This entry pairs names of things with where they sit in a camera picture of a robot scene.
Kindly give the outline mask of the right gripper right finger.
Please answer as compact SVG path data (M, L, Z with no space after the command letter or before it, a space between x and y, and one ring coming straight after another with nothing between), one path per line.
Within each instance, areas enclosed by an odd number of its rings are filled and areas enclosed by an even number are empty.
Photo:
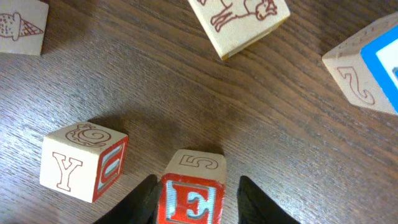
M239 224L299 224L248 176L241 176L237 191Z

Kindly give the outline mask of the red letter E block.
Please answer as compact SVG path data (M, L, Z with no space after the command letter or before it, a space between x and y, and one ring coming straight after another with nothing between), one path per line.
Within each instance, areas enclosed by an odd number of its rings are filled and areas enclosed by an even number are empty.
M221 223L225 156L180 149L170 160L160 183L158 223Z

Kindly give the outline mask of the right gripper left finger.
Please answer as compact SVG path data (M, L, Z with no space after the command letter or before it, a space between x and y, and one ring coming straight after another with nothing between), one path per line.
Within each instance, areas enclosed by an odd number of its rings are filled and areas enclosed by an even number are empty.
M115 207L93 224L155 224L162 184L148 175Z

